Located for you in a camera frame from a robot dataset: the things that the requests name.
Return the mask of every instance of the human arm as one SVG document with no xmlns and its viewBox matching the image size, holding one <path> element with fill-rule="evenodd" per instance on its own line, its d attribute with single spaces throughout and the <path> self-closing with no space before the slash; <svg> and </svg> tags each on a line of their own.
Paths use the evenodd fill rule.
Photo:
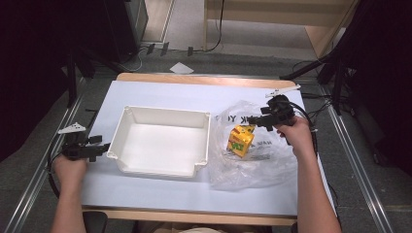
<svg viewBox="0 0 412 233">
<path fill-rule="evenodd" d="M 51 233 L 86 232 L 83 220 L 81 192 L 86 173 L 86 161 L 71 161 L 60 155 L 54 162 L 54 170 L 60 181 L 60 196 Z"/>
<path fill-rule="evenodd" d="M 297 158 L 297 227 L 299 233 L 341 232 L 327 198 L 308 121 L 295 116 L 293 126 L 276 125 Z"/>
</svg>

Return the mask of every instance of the hand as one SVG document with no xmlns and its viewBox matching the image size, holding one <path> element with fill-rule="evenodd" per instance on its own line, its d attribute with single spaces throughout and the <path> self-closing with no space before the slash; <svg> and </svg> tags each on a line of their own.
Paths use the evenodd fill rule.
<svg viewBox="0 0 412 233">
<path fill-rule="evenodd" d="M 313 154 L 312 134 L 309 129 L 309 121 L 305 118 L 294 116 L 293 126 L 275 125 L 281 137 L 286 137 L 293 146 L 293 153 L 297 157 L 303 154 Z"/>
<path fill-rule="evenodd" d="M 60 181 L 61 188 L 79 188 L 86 173 L 86 160 L 72 161 L 64 155 L 59 155 L 53 163 L 54 171 Z"/>
</svg>

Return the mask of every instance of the gray carpet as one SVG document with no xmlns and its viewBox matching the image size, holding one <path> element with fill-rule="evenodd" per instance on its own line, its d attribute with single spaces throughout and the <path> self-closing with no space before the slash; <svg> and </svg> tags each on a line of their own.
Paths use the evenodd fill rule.
<svg viewBox="0 0 412 233">
<path fill-rule="evenodd" d="M 169 69 L 174 64 L 182 62 L 193 69 L 195 74 L 263 76 L 260 78 L 271 79 L 273 76 L 289 74 L 294 64 L 299 62 L 274 57 L 212 53 L 196 53 L 187 57 L 183 51 L 169 51 L 165 56 L 159 54 L 159 50 L 150 55 L 141 53 L 143 66 L 139 72 L 170 73 Z M 91 113 L 85 112 L 84 109 L 98 109 L 104 100 L 110 82 L 116 78 L 114 72 L 106 67 L 96 65 L 98 66 L 97 73 L 93 80 L 88 81 L 84 101 L 74 120 L 82 125 L 88 124 L 91 118 Z M 139 66 L 139 59 L 133 57 L 124 66 L 131 69 L 136 68 Z M 315 77 L 316 71 L 312 71 L 306 76 Z M 317 84 L 302 83 L 301 85 L 302 92 L 319 94 Z M 20 195 L 38 167 L 40 159 L 66 111 L 67 99 L 67 93 L 63 94 L 38 124 L 24 146 L 0 163 L 0 232 L 6 229 Z M 320 109 L 324 100 L 304 99 L 304 103 L 306 110 L 311 112 Z M 412 217 L 410 206 L 412 179 L 396 167 L 376 165 L 369 145 L 363 138 L 356 120 L 346 113 L 343 114 L 343 117 L 363 166 L 383 205 L 387 207 L 387 214 L 395 232 L 410 231 L 412 228 L 412 222 L 409 220 Z M 343 232 L 378 232 L 327 111 L 319 115 L 317 128 L 319 129 L 319 152 L 326 178 L 336 191 L 336 196 L 332 195 L 336 201 Z M 49 184 L 45 181 L 21 232 L 48 232 L 52 224 L 55 205 L 56 198 Z M 110 219 L 106 232 L 130 232 L 132 226 L 133 221 L 130 220 Z M 288 227 L 273 227 L 273 232 L 290 232 L 290 230 Z"/>
</svg>

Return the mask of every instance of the metal rail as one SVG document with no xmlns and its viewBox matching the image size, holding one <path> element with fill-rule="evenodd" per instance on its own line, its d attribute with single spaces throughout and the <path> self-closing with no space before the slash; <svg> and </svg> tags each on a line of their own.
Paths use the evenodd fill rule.
<svg viewBox="0 0 412 233">
<path fill-rule="evenodd" d="M 320 92 L 323 95 L 330 95 L 329 90 L 324 85 L 320 85 Z M 355 149 L 349 133 L 346 130 L 342 116 L 339 116 L 332 106 L 328 107 L 328 111 L 339 135 L 340 141 L 342 142 L 346 155 L 348 156 L 349 162 L 351 163 L 355 177 L 358 180 L 360 190 L 363 193 L 366 204 L 369 207 L 370 212 L 372 213 L 376 227 L 381 233 L 394 232 L 386 215 L 385 209 L 379 199 L 379 196 L 376 193 L 369 177 L 366 174 L 366 171 L 363 168 L 357 150 Z"/>
<path fill-rule="evenodd" d="M 78 93 L 79 93 L 78 98 L 76 99 L 73 106 L 66 110 L 66 113 L 64 114 L 60 124 L 58 125 L 57 130 L 55 131 L 55 134 L 57 134 L 57 131 L 59 129 L 68 126 L 72 122 L 82 102 L 87 85 L 88 85 L 88 81 L 85 78 L 81 78 L 78 84 Z M 34 202 L 36 201 L 36 197 L 39 194 L 39 191 L 42 188 L 42 185 L 48 174 L 45 168 L 47 165 L 47 157 L 48 157 L 49 151 L 51 150 L 51 153 L 56 152 L 60 148 L 61 144 L 62 144 L 61 137 L 58 138 L 58 140 L 56 141 L 54 145 L 52 145 L 52 143 L 49 144 L 29 185 L 26 187 L 26 189 L 24 190 L 23 194 L 20 197 L 20 200 L 15 209 L 15 212 L 12 218 L 10 219 L 9 224 L 6 227 L 5 233 L 12 233 L 12 232 L 15 233 L 15 232 L 21 231 L 21 228 L 25 220 L 27 219 L 27 216 L 31 208 L 33 207 Z"/>
</svg>

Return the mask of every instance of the table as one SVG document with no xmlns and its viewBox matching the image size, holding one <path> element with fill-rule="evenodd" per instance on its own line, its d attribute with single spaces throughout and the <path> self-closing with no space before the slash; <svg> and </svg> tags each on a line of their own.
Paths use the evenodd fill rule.
<svg viewBox="0 0 412 233">
<path fill-rule="evenodd" d="M 223 20 L 304 25 L 318 57 L 351 21 L 359 0 L 225 0 Z M 204 0 L 203 48 L 207 20 L 220 19 L 222 0 Z"/>
<path fill-rule="evenodd" d="M 265 93 L 288 86 L 294 86 L 294 83 L 120 74 L 109 88 L 90 136 L 102 135 L 102 143 L 110 143 L 125 105 L 208 111 L 215 116 L 237 102 L 239 95 L 234 93 L 241 92 L 244 100 L 264 106 Z M 287 95 L 291 101 L 303 106 L 298 90 Z M 328 188 L 326 192 L 331 201 Z M 296 221 L 297 174 L 290 182 L 275 186 L 221 191 L 209 185 L 207 166 L 191 180 L 151 179 L 126 175 L 115 161 L 102 156 L 97 162 L 88 164 L 82 200 L 85 211 L 102 211 L 109 218 L 291 225 Z"/>
</svg>

